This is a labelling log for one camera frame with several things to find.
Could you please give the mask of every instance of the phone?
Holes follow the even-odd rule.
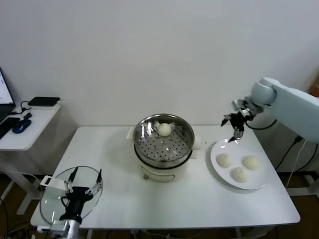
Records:
[[[29,106],[55,106],[60,100],[59,97],[34,97],[29,103]]]
[[[0,124],[0,138],[2,138],[13,126],[20,121],[20,118],[8,117]]]

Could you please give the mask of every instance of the laptop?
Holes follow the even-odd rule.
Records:
[[[14,108],[15,103],[0,68],[0,122],[4,120]]]

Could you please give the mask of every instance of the white plate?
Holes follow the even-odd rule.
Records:
[[[228,153],[231,156],[233,159],[233,165],[231,167],[223,168],[217,163],[216,156],[221,153]],[[243,157],[248,155],[253,155],[258,158],[260,163],[258,169],[250,170],[244,166]],[[260,153],[245,149],[235,141],[227,143],[227,140],[222,140],[214,144],[210,153],[210,160],[219,176],[235,187],[252,190],[261,188],[268,182],[270,174],[270,167],[267,163],[268,158]],[[237,167],[244,168],[248,175],[247,182],[240,183],[233,178],[232,171]]]

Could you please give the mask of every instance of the blue mouse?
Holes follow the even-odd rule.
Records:
[[[29,127],[30,124],[31,124],[31,120],[28,120],[28,119],[20,120],[18,123],[16,123],[15,126],[12,127],[12,132],[22,133],[26,128]]]

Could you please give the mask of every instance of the white table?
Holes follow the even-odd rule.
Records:
[[[96,208],[83,219],[84,229],[198,229],[260,227],[260,235],[274,225],[300,221],[299,213],[272,167],[270,180],[259,190],[245,191],[225,183],[209,162],[211,144],[229,138],[231,126],[194,126],[202,139],[197,159],[190,159],[186,173],[176,181],[144,180],[129,127],[81,127],[62,157],[54,175],[67,168],[87,165],[102,168],[103,194]],[[264,153],[253,131],[241,141]],[[31,224],[49,228],[39,205]]]
[[[9,132],[0,139],[0,152],[26,151],[30,149],[59,109],[60,105],[55,105],[51,108],[44,108],[42,110],[31,109],[30,112],[32,117],[30,120],[32,123],[30,126],[20,134],[13,133],[12,130],[9,130]],[[21,109],[20,107],[17,107],[15,110],[19,112]],[[19,115],[13,115],[9,117],[18,118]],[[17,212],[18,215],[23,215],[31,200],[39,199],[41,197],[41,193],[37,189],[38,183],[35,181],[34,184],[31,184],[22,174],[15,173],[18,170],[13,164],[10,163],[10,160],[6,160],[5,156],[0,158],[0,170],[12,179],[1,195],[1,199],[6,197],[14,182],[27,192],[27,195]]]

